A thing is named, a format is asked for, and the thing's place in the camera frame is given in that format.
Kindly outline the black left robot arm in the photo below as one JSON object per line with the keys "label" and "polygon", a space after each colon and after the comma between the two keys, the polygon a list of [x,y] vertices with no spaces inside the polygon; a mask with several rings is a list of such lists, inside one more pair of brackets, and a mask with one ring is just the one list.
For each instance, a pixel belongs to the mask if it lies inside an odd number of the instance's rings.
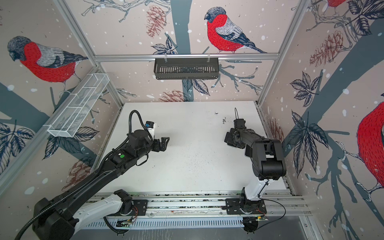
{"label": "black left robot arm", "polygon": [[19,230],[15,237],[17,240],[29,227],[40,240],[69,240],[79,230],[99,219],[106,222],[109,215],[128,216],[131,217],[130,222],[137,219],[145,207],[136,206],[125,190],[117,190],[103,200],[85,205],[107,184],[130,168],[139,167],[140,158],[147,158],[150,152],[166,151],[170,138],[155,139],[155,123],[144,123],[142,119],[139,120],[141,129],[133,131],[133,115],[139,116],[140,113],[137,110],[130,112],[126,139],[102,159],[96,170],[63,194],[52,200],[43,198],[35,204],[34,216]]}

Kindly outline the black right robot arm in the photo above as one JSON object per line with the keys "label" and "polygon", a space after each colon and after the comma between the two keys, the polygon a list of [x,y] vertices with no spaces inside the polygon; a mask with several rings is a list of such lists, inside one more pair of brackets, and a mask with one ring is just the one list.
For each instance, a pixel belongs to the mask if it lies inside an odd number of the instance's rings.
{"label": "black right robot arm", "polygon": [[255,177],[243,188],[240,206],[256,204],[269,185],[287,172],[280,140],[271,140],[246,127],[244,119],[235,119],[234,127],[227,132],[225,143],[228,146],[245,150],[245,156],[251,159]]}

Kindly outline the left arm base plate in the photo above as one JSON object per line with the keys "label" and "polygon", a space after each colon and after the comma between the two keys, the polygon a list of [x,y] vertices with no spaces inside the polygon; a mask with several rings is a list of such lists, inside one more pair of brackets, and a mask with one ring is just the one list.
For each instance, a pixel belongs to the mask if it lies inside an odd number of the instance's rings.
{"label": "left arm base plate", "polygon": [[122,207],[118,211],[120,216],[145,216],[147,212],[148,200],[123,201]]}

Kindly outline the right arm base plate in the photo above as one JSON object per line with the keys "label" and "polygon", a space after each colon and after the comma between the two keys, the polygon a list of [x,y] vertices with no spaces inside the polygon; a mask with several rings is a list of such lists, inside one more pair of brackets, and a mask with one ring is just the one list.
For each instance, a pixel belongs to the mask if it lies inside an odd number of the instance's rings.
{"label": "right arm base plate", "polygon": [[225,199],[222,207],[228,215],[265,215],[267,213],[263,200],[249,201],[243,199]]}

